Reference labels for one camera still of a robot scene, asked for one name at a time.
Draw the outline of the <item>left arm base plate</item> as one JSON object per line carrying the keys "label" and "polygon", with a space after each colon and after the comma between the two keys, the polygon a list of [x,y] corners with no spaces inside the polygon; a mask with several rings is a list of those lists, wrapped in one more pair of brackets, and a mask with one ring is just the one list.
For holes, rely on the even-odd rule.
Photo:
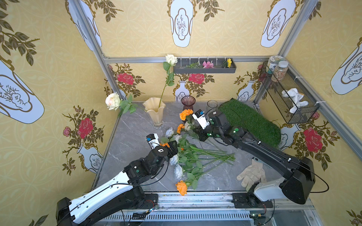
{"label": "left arm base plate", "polygon": [[158,203],[158,194],[150,193],[145,194],[145,198],[136,205],[135,209],[137,210],[149,210],[155,207]]}

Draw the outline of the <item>orange marigold flower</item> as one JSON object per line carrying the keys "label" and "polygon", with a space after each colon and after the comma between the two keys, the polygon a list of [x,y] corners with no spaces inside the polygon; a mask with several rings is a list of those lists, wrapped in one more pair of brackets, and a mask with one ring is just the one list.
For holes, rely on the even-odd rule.
{"label": "orange marigold flower", "polygon": [[190,131],[195,129],[195,122],[193,119],[193,110],[183,110],[180,113],[180,119],[184,122],[185,129],[183,131]]}

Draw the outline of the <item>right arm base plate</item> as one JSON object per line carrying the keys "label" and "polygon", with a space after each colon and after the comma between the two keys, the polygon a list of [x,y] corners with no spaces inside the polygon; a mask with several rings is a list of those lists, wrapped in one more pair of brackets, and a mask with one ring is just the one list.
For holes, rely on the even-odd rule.
{"label": "right arm base plate", "polygon": [[232,193],[232,203],[236,209],[273,208],[272,201],[260,201],[255,195],[249,193]]}

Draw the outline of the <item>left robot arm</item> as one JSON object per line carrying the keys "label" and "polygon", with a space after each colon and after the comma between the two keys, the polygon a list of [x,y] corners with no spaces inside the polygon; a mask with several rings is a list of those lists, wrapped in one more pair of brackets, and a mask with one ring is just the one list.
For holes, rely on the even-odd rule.
{"label": "left robot arm", "polygon": [[151,146],[145,158],[131,162],[110,181],[79,198],[58,201],[57,225],[92,226],[120,210],[140,207],[146,198],[142,189],[145,183],[160,173],[166,160],[178,154],[176,141]]}

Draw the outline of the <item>cream white rose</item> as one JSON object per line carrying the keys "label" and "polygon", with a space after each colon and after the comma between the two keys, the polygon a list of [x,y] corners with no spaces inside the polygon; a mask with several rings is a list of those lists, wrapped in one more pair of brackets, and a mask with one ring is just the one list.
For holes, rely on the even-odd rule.
{"label": "cream white rose", "polygon": [[121,100],[117,93],[112,93],[107,96],[105,103],[109,110],[117,110],[119,109],[118,118],[127,112],[132,114],[136,112],[137,109],[141,109],[144,112],[147,112],[144,108],[141,108],[137,104],[132,102],[133,97],[130,95],[127,99]]}
{"label": "cream white rose", "polygon": [[177,62],[178,62],[178,59],[174,55],[172,55],[172,54],[166,55],[166,60],[165,60],[165,62],[163,62],[163,69],[166,71],[166,82],[165,82],[165,85],[164,85],[164,88],[163,88],[163,91],[161,94],[161,98],[160,98],[158,107],[161,106],[162,97],[165,93],[166,87],[167,86],[171,87],[174,85],[173,67],[176,66]]}

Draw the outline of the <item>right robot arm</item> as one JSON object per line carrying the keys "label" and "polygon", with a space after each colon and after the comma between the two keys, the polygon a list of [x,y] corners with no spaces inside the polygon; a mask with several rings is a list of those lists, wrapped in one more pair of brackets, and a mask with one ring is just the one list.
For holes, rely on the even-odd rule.
{"label": "right robot arm", "polygon": [[258,164],[265,163],[281,174],[281,178],[270,182],[255,182],[247,193],[247,202],[257,204],[272,199],[289,199],[305,204],[315,184],[313,162],[304,157],[299,160],[256,138],[240,126],[231,126],[226,115],[213,111],[206,118],[202,110],[192,115],[198,122],[193,131],[201,141],[209,137],[220,138],[227,145],[252,154]]}

